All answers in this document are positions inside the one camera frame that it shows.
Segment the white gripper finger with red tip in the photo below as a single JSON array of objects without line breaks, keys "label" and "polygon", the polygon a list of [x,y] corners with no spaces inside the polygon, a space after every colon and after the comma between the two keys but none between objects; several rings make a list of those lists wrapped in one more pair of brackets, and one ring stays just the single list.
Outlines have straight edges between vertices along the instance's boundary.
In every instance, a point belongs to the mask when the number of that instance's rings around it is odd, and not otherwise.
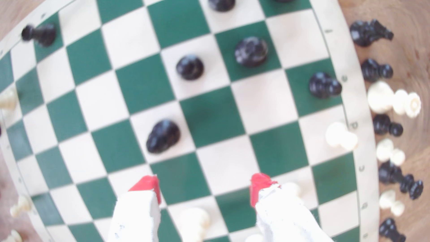
[{"label": "white gripper finger with red tip", "polygon": [[300,198],[301,188],[279,184],[264,173],[251,177],[250,204],[266,242],[333,242]]},{"label": "white gripper finger with red tip", "polygon": [[161,195],[157,175],[143,176],[115,205],[108,242],[158,242]]}]

